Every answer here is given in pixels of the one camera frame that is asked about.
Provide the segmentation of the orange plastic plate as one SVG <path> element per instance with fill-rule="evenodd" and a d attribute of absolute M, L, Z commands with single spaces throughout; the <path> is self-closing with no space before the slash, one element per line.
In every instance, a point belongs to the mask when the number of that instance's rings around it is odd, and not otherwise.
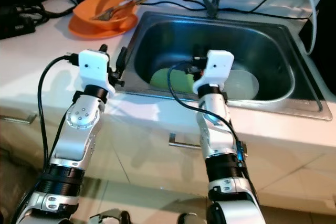
<path fill-rule="evenodd" d="M 108 30 L 101 29 L 92 25 L 80 18 L 73 17 L 69 22 L 69 30 L 72 35 L 81 39 L 97 40 L 108 39 L 122 35 L 136 27 L 139 22 L 139 18 L 135 15 L 131 15 L 127 20 L 122 21 L 119 27 Z"/>

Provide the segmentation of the orange plastic bowl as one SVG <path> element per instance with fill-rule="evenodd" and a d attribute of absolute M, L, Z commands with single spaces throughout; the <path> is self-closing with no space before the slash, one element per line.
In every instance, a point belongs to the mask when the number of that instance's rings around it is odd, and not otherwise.
<path fill-rule="evenodd" d="M 115 12 L 108 21 L 93 19 L 103 13 L 103 11 L 118 6 L 122 1 L 124 0 L 84 0 L 75 8 L 74 14 L 85 23 L 89 23 L 98 29 L 130 29 L 138 22 L 138 18 L 135 15 L 136 7 Z"/>

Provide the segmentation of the stainless steel sink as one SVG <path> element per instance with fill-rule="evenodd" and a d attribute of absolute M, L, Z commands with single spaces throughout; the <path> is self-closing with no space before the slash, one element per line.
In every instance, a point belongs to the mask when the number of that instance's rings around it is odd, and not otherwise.
<path fill-rule="evenodd" d="M 333 117 L 285 25 L 146 12 L 127 49 L 121 88 L 125 93 L 170 99 L 168 90 L 150 85 L 156 71 L 204 56 L 209 49 L 226 50 L 234 56 L 233 68 L 249 71 L 260 85 L 253 100 L 228 100 L 229 106 L 322 120 Z"/>

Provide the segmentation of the green plate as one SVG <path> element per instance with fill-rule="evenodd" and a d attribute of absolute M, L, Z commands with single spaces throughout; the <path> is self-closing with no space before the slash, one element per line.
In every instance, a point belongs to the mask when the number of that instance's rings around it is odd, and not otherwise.
<path fill-rule="evenodd" d="M 150 79 L 150 85 L 155 88 L 168 89 L 168 71 L 164 68 L 156 71 Z M 170 73 L 171 87 L 175 92 L 192 93 L 194 87 L 194 76 L 182 70 L 172 70 Z"/>

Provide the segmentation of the translucent white bowl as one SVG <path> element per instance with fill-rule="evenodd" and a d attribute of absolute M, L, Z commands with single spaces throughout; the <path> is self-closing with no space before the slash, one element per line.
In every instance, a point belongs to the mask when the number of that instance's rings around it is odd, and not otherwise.
<path fill-rule="evenodd" d="M 223 86 L 229 100 L 253 100 L 259 92 L 259 81 L 245 70 L 231 70 Z"/>

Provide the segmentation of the black power strip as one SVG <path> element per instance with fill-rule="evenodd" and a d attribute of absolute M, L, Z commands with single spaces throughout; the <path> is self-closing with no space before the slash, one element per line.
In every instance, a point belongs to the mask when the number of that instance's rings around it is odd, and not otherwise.
<path fill-rule="evenodd" d="M 33 18 L 17 13 L 0 15 L 0 40 L 35 33 Z"/>

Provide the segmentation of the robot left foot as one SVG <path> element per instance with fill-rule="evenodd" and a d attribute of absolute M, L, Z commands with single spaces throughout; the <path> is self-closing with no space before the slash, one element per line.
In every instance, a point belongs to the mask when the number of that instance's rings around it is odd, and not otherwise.
<path fill-rule="evenodd" d="M 133 224 L 127 210 L 110 209 L 89 217 L 87 224 Z"/>

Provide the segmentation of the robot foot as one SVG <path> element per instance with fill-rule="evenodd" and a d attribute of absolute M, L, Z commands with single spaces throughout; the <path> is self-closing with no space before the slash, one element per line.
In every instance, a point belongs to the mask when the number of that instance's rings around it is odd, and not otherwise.
<path fill-rule="evenodd" d="M 202 217 L 192 212 L 180 214 L 177 218 L 176 224 L 207 224 Z"/>
<path fill-rule="evenodd" d="M 89 217 L 87 224 L 133 224 L 127 210 L 110 209 Z"/>

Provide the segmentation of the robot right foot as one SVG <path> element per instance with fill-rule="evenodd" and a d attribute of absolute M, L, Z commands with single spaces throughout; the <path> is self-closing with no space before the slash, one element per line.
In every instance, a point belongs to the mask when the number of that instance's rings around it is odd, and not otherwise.
<path fill-rule="evenodd" d="M 176 224 L 207 224 L 202 217 L 192 212 L 180 214 L 177 218 Z"/>

